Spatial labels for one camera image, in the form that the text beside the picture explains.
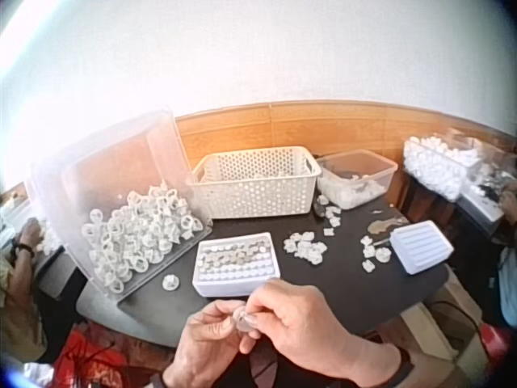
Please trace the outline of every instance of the white plastic basket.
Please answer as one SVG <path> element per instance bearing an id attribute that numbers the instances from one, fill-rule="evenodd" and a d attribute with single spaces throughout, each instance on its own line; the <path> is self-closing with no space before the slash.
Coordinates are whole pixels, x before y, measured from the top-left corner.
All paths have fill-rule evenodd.
<path id="1" fill-rule="evenodd" d="M 304 147 L 210 154 L 193 171 L 192 187 L 212 218 L 308 213 L 322 170 Z"/>

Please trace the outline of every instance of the white tray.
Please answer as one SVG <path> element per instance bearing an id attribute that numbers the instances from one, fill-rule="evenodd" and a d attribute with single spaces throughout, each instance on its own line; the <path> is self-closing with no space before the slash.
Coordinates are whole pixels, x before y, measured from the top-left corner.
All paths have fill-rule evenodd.
<path id="1" fill-rule="evenodd" d="M 224 250 L 212 252 L 215 247 Z M 251 247 L 264 247 L 265 252 L 246 253 Z M 238 262 L 226 262 L 226 259 L 232 260 L 229 256 L 236 250 L 244 251 L 246 257 Z M 207 255 L 214 256 L 213 261 L 210 259 L 208 262 L 217 262 L 217 268 L 207 264 Z M 200 242 L 192 285 L 203 297 L 239 297 L 250 295 L 264 282 L 275 277 L 280 277 L 280 269 L 271 234 L 249 234 Z"/>
<path id="2" fill-rule="evenodd" d="M 410 275 L 441 263 L 454 251 L 433 221 L 397 228 L 389 241 Z"/>

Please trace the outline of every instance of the white box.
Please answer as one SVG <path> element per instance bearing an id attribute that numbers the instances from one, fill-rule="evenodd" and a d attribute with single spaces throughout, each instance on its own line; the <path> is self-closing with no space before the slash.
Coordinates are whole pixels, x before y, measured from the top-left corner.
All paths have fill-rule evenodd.
<path id="1" fill-rule="evenodd" d="M 454 251 L 433 221 L 397 228 L 389 241 L 410 275 L 441 263 Z"/>
<path id="2" fill-rule="evenodd" d="M 269 247 L 266 249 L 266 252 L 257 252 L 253 253 L 251 255 L 247 255 L 247 259 L 249 260 L 246 263 L 243 264 L 223 264 L 222 260 L 225 259 L 225 257 L 228 257 L 228 254 L 230 252 L 236 251 L 236 250 L 248 250 L 252 249 L 252 246 L 256 243 L 259 244 L 259 246 L 263 247 L 264 245 L 269 245 Z M 212 252 L 212 248 L 216 249 L 219 247 L 223 247 L 223 251 L 217 250 L 216 252 Z M 211 259 L 211 263 L 218 262 L 221 269 L 217 268 L 216 272 L 207 272 L 202 273 L 201 266 L 202 263 L 206 263 L 206 260 L 208 259 L 207 255 L 222 255 L 224 256 L 223 259 L 216 258 Z M 256 255 L 269 255 L 266 259 L 255 258 L 252 256 Z M 270 262 L 267 266 L 261 265 L 260 268 L 263 268 L 263 271 L 270 271 L 271 273 L 263 273 L 259 275 L 258 269 L 246 269 L 250 268 L 249 265 L 251 263 L 258 263 L 260 262 L 263 264 L 264 261 Z M 246 277 L 239 277 L 239 278 L 232 278 L 229 279 L 228 276 L 232 272 L 235 273 L 242 273 L 242 272 L 248 272 L 248 276 Z M 205 276 L 209 276 L 210 279 L 204 280 L 202 279 Z M 240 236 L 240 237 L 232 237 L 232 238 L 220 238 L 217 240 L 208 240 L 208 241 L 202 241 L 200 242 L 198 246 L 197 251 L 197 258 L 196 258 L 196 265 L 194 270 L 194 275 L 192 277 L 192 285 L 194 285 L 194 288 L 197 290 L 197 292 L 203 296 L 203 297 L 240 297 L 240 296 L 246 296 L 253 293 L 260 285 L 264 284 L 267 280 L 272 278 L 278 278 L 280 277 L 280 269 L 278 266 L 278 262 L 276 259 L 275 254 L 275 248 L 273 247 L 273 242 L 271 240 L 271 234 L 269 233 L 261 233 L 261 234 L 249 234 L 247 236 Z"/>

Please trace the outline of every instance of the plastic container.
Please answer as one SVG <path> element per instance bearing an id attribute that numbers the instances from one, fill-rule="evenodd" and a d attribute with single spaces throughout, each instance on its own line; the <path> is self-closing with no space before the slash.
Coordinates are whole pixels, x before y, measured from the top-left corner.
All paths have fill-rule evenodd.
<path id="1" fill-rule="evenodd" d="M 85 276 L 119 301 L 211 231 L 208 210 L 186 185 L 189 179 L 189 165 L 174 117 L 170 112 L 153 112 L 95 132 L 36 164 L 32 168 L 29 194 L 37 196 L 57 236 Z M 113 293 L 95 275 L 96 267 L 90 259 L 92 247 L 83 237 L 82 227 L 91 222 L 92 209 L 102 211 L 106 221 L 113 210 L 128 204 L 131 191 L 145 195 L 149 187 L 162 181 L 187 199 L 192 214 L 201 220 L 204 228 L 194 233 L 193 238 L 173 245 L 159 264 L 149 264 L 143 273 L 134 272 L 132 279 L 124 283 L 123 291 Z M 125 249 L 123 242 L 113 245 L 114 250 Z"/>
<path id="2" fill-rule="evenodd" d="M 429 142 L 439 144 L 431 148 Z M 404 168 L 428 189 L 454 202 L 469 174 L 481 165 L 481 154 L 471 145 L 435 133 L 404 143 Z"/>
<path id="3" fill-rule="evenodd" d="M 385 194 L 398 165 L 367 150 L 319 158 L 317 188 L 341 209 L 353 209 Z"/>
<path id="4" fill-rule="evenodd" d="M 471 203 L 471 206 L 465 206 L 465 210 L 475 218 L 485 218 L 481 222 L 483 227 L 494 232 L 504 215 L 498 206 L 498 196 L 505 184 L 517 179 L 517 155 L 508 154 L 474 137 L 465 137 L 464 142 L 479 150 L 483 158 L 479 169 L 467 175 L 461 188 L 461 195 Z"/>
<path id="5" fill-rule="evenodd" d="M 193 171 L 192 186 L 215 218 L 308 213 L 320 167 L 303 147 L 210 154 Z"/>
<path id="6" fill-rule="evenodd" d="M 196 260 L 192 285 L 203 297 L 246 296 L 267 280 L 280 278 L 269 233 L 203 241 L 198 246 Z"/>
<path id="7" fill-rule="evenodd" d="M 434 267 L 454 251 L 433 221 L 397 228 L 391 233 L 389 241 L 410 275 Z"/>

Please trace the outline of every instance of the finger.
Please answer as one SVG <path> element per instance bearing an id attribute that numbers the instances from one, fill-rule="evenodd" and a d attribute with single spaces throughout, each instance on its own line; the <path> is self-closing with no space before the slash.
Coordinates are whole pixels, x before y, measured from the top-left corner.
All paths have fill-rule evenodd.
<path id="1" fill-rule="evenodd" d="M 244 301 L 222 301 L 221 299 L 217 299 L 216 301 L 207 304 L 201 311 L 203 314 L 213 317 L 221 317 L 233 314 L 238 307 L 242 307 L 244 305 Z"/>
<path id="2" fill-rule="evenodd" d="M 255 313 L 253 327 L 269 338 L 282 335 L 284 325 L 273 313 Z"/>
<path id="3" fill-rule="evenodd" d="M 258 287 L 248 298 L 246 313 L 253 314 L 258 311 L 274 310 L 285 303 L 285 296 L 288 295 L 282 280 L 269 280 Z"/>
<path id="4" fill-rule="evenodd" d="M 249 354 L 257 341 L 248 335 L 244 335 L 241 339 L 241 343 L 239 344 L 239 352 L 242 354 Z"/>
<path id="5" fill-rule="evenodd" d="M 258 330 L 249 331 L 247 334 L 254 340 L 260 340 L 260 337 L 262 336 L 262 334 Z"/>
<path id="6" fill-rule="evenodd" d="M 222 322 L 197 323 L 191 326 L 191 334 L 194 340 L 215 341 L 222 340 L 232 334 L 235 322 L 232 317 L 227 317 Z"/>

